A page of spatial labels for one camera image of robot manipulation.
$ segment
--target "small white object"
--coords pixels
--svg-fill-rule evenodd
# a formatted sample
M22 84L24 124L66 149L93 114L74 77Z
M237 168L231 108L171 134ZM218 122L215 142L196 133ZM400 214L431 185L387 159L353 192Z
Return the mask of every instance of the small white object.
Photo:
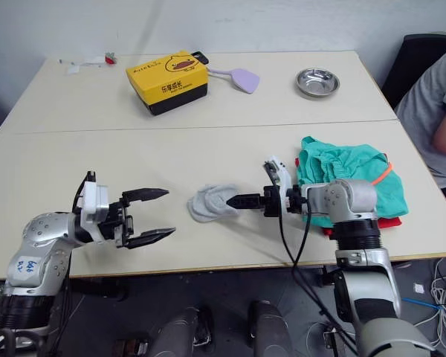
M279 197L281 198L281 211L282 214L286 214L288 212L287 208L289 207L289 201L286 197L286 193L288 189L292 188L292 180L291 175L286 170L285 165L278 159L278 157L272 155L269 160L276 167L277 179L276 183L279 186Z
M104 237L97 224L106 219L109 209L107 187L86 181L82 195L81 227L91 235L92 240L102 243Z
M424 294L424 286L423 286L422 284L414 283L414 284L413 284L413 288L414 288L414 290L415 290L416 293L418 293L418 294Z
M80 72L80 67L78 65L71 65L68 67L68 70L66 71L66 74L72 75Z

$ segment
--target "purple spatula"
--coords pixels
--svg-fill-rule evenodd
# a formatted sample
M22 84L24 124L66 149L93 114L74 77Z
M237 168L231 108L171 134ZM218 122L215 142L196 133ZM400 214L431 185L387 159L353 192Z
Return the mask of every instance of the purple spatula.
M256 91L256 88L258 88L259 77L252 72L246 71L245 69L237 68L231 71L218 71L207 67L207 70L210 73L226 74L227 76L231 76L233 83L246 93L251 94Z

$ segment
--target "white wall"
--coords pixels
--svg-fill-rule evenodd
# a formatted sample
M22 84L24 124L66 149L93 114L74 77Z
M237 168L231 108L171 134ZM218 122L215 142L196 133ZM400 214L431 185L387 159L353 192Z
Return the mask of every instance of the white wall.
M382 83L408 33L446 31L446 0L0 0L0 106L46 57L200 49L355 49Z

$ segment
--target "black cable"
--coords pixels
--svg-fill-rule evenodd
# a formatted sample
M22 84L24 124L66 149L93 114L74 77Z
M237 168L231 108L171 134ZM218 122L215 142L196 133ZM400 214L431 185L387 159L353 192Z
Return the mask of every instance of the black cable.
M0 341L0 349L4 346L4 356L14 357L16 340L13 331L11 329L0 329L0 337L3 337L3 340Z
M77 207L77 201L80 199L80 194L81 194L81 191L83 191L84 184L86 181L91 181L91 182L96 181L96 176L95 176L94 172L88 171L86 173L86 176L83 178L83 180L80 183L80 186L78 187L76 193L74 194L73 207L71 207L71 212L73 212L73 213Z
M61 342L61 338L64 334L64 331L68 325L69 319L71 317L71 308L72 308L72 300L71 300L71 281L69 278L69 271L71 267L71 253L69 254L69 264L68 270L66 271L66 276L63 281L63 292L62 292L62 303L61 303L61 316L59 319L59 327L58 327L58 336L53 342L53 345L50 348L49 355L55 356L58 352L59 343Z
M308 219L307 219L307 222L306 222L306 228L304 230L303 241L301 242L301 246L299 248L299 251L297 252L297 259L294 259L291 251L289 250L288 243L286 242L285 236L284 236L284 227L283 227L283 224L282 224L282 206L281 206L281 203L280 203L281 202L281 196L279 194L279 189L278 189L276 181L274 180L274 177L271 175L271 171L269 169L269 166L265 165L264 168L265 168L266 173L269 176L269 179L271 180L271 183L273 185L274 190L277 193L279 232L281 233L282 244L284 245L284 248L285 248L286 252L288 253L288 256L291 258L291 262L293 263L293 266L292 266L292 269L291 269L292 277L294 278L294 281L296 282L296 284L311 298L311 300L317 306L319 306L320 313L324 314L329 319L329 321L332 323L332 325L335 327L335 329L339 332L339 335L340 335L342 341L346 344L346 346L355 355L357 355L357 351L355 350L355 348L353 346L351 346L348 343L348 341L346 340L346 339L348 339L353 344L355 344L354 338L352 336L350 336L346 331L344 331L342 329L340 324L335 320L335 318L332 316L330 311L327 309L327 307L324 305L324 303L320 300L320 298L317 295L316 291L312 288L312 286L307 281L306 277L303 275L303 273L300 271L299 267L297 266L297 264L299 262L299 259L300 259L300 256L302 255L304 247L306 245L308 231L309 231L310 224L311 224L311 214L312 214L312 211L311 211L310 203L308 202L308 200L306 200L306 202L305 202L308 205ZM303 281L303 284L300 283L299 281L297 281L296 274L295 274L296 272L299 274L301 280Z

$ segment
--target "gray cloth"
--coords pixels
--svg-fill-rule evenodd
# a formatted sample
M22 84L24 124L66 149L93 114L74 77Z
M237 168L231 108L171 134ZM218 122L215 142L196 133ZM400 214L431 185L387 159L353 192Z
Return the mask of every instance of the gray cloth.
M431 144L446 114L446 54L427 69L395 109L440 188L446 187L446 155Z
M198 222L238 216L238 210L226 204L228 199L237 194L238 190L234 184L205 186L188 200L188 211Z

